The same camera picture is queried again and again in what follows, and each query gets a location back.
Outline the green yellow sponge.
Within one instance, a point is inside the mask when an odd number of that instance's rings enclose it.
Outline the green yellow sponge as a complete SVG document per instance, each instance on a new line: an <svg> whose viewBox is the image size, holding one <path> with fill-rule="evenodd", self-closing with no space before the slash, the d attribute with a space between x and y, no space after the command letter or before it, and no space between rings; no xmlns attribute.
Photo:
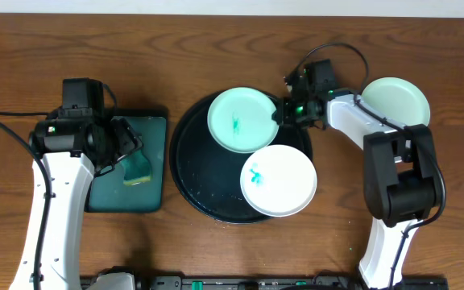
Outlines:
<svg viewBox="0 0 464 290"><path fill-rule="evenodd" d="M151 180L151 164L141 152L127 156L120 164L124 171L123 184L125 186L133 186Z"/></svg>

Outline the mint green plate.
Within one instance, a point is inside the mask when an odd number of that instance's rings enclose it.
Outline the mint green plate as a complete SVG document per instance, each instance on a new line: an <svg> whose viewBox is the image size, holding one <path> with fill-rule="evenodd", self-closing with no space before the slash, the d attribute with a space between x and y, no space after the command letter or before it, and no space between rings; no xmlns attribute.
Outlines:
<svg viewBox="0 0 464 290"><path fill-rule="evenodd" d="M211 102L207 125L213 139L228 151L252 153L269 145L279 126L272 119L273 100L257 89L225 90Z"/></svg>
<svg viewBox="0 0 464 290"><path fill-rule="evenodd" d="M408 126L428 126L430 107L426 96L413 83L397 77L372 81L362 92L373 109Z"/></svg>

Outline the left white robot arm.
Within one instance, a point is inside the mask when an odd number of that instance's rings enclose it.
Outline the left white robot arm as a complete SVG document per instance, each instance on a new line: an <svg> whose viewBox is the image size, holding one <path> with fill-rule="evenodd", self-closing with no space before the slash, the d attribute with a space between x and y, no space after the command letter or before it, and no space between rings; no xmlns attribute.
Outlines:
<svg viewBox="0 0 464 290"><path fill-rule="evenodd" d="M93 179L143 146L128 121L105 108L109 91L94 79L65 79L60 108L30 133L34 193L13 289L81 288L81 227Z"/></svg>

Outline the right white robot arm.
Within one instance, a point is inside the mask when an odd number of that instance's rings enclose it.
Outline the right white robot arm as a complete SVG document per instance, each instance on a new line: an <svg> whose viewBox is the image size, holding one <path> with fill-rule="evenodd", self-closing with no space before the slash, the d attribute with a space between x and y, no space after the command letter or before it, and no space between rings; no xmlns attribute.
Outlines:
<svg viewBox="0 0 464 290"><path fill-rule="evenodd" d="M412 236L436 221L445 208L445 181L430 129L399 124L373 109L362 96L337 85L332 64L299 63L284 82L289 97L272 118L280 126L308 128L317 121L342 132L363 151L363 195L372 215L358 286L393 289Z"/></svg>

